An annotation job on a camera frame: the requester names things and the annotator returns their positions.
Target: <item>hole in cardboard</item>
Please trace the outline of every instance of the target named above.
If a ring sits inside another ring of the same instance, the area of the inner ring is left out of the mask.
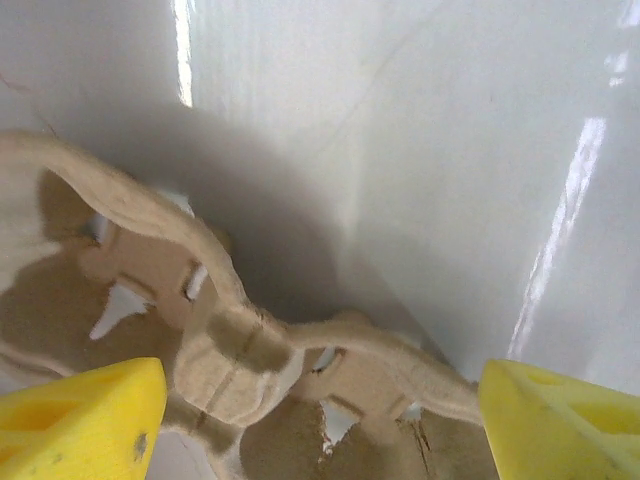
[[[151,305],[137,293],[122,285],[115,284],[109,291],[109,301],[89,333],[91,340],[99,340],[113,330],[123,318],[136,313],[147,313],[147,306]]]
[[[93,217],[91,217],[89,223],[87,223],[85,230],[88,232],[89,236],[93,237],[95,241],[102,244],[107,234],[108,224],[109,220],[107,220],[104,215],[96,213]]]
[[[574,412],[603,433],[640,435],[640,411],[620,405],[574,403]]]
[[[0,421],[0,430],[46,430],[78,406],[78,402],[47,400],[28,402],[16,408],[9,417]]]
[[[404,411],[404,413],[402,414],[402,418],[404,420],[420,420],[421,415],[422,415],[422,407],[420,407],[418,403],[413,402]]]
[[[325,452],[337,444],[349,429],[356,423],[356,420],[345,412],[333,407],[330,403],[321,401],[320,405],[324,410],[325,418],[325,442],[323,449]]]
[[[207,275],[208,272],[204,265],[196,266],[187,277],[187,282],[183,289],[184,296],[192,302],[198,298],[198,294],[200,293],[200,289],[202,288],[202,284],[206,280]]]
[[[189,204],[189,197],[187,195],[183,193],[174,192],[171,189],[168,189],[159,185],[152,186],[151,188],[153,188],[153,190],[155,190],[164,198],[169,200],[171,203],[173,203],[175,206],[177,206],[180,210],[182,210],[184,213],[186,213],[190,217],[193,218],[196,216],[195,213],[193,212],[193,209],[191,208],[191,204]]]
[[[325,348],[320,358],[313,364],[312,370],[314,372],[321,372],[333,362],[334,358],[336,358],[336,349],[334,347]]]

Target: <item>yellow object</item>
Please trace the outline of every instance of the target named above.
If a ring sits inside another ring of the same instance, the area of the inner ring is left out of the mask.
[[[0,480],[143,479],[166,395],[139,358],[0,397]]]
[[[501,480],[640,479],[640,397],[491,360],[479,398]]]

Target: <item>white surface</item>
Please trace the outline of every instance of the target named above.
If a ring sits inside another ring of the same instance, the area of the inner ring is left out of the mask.
[[[0,73],[32,93],[0,85],[0,127],[179,187],[291,321],[354,305],[470,378],[509,356],[640,393],[639,23],[638,0],[6,0]]]

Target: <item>yellow plastic piece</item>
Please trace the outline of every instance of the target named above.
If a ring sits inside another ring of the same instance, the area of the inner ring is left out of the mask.
[[[0,397],[0,479],[143,479],[166,396],[139,358]]]
[[[640,397],[491,360],[479,398],[501,480],[640,479]]]

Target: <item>white wall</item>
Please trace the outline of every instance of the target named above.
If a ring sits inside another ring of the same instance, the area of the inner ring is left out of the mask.
[[[188,193],[290,321],[354,305],[470,378],[508,356],[640,393],[639,22],[638,0],[6,0],[0,74],[29,92],[0,84],[0,127]]]

